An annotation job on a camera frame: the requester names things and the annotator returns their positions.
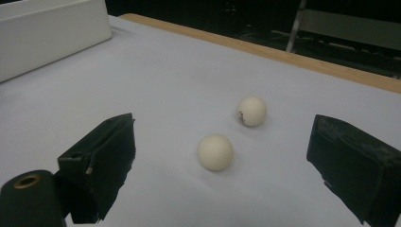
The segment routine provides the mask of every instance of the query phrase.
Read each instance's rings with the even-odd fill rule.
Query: white table surface
[[[56,172],[95,126],[133,113],[137,156],[99,227],[360,226],[305,158],[313,119],[336,117],[401,149],[401,95],[110,20],[111,40],[0,83],[0,184]],[[269,109],[255,128],[236,119],[250,95]],[[235,148],[221,172],[196,156],[215,132]]]

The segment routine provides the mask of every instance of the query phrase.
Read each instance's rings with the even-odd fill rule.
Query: wooden table edge
[[[296,55],[282,50],[266,47],[263,45],[252,44],[226,36],[210,33],[207,31],[198,30],[187,26],[179,26],[176,24],[156,20],[137,14],[129,13],[121,15],[119,17],[145,26],[152,26],[213,44],[224,45],[232,49],[241,50],[263,58],[281,61],[333,77],[347,79],[353,82],[401,94],[401,79],[387,78],[384,76],[338,65],[335,63],[315,60],[301,55]]]

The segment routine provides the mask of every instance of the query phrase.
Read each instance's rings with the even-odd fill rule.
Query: screw hole
[[[39,182],[40,180],[41,180],[40,175],[37,175],[37,174],[28,175],[28,176],[25,176],[25,177],[21,178],[20,180],[18,180],[14,184],[14,187],[17,189],[27,188],[27,187],[30,187],[30,186],[34,185],[35,183]]]

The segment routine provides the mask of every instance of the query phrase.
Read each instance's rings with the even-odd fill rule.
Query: ball
[[[222,134],[209,134],[198,146],[200,164],[209,170],[220,171],[233,161],[233,145]]]
[[[239,119],[246,126],[260,125],[266,118],[268,107],[259,97],[249,96],[243,99],[237,109]]]

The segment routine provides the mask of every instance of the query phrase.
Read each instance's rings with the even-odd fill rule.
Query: white ball
[[[256,96],[249,96],[243,99],[238,106],[237,114],[239,119],[246,126],[260,125],[266,118],[268,107],[266,103]]]
[[[233,161],[233,145],[222,134],[210,134],[204,137],[198,146],[200,164],[209,170],[220,171]]]

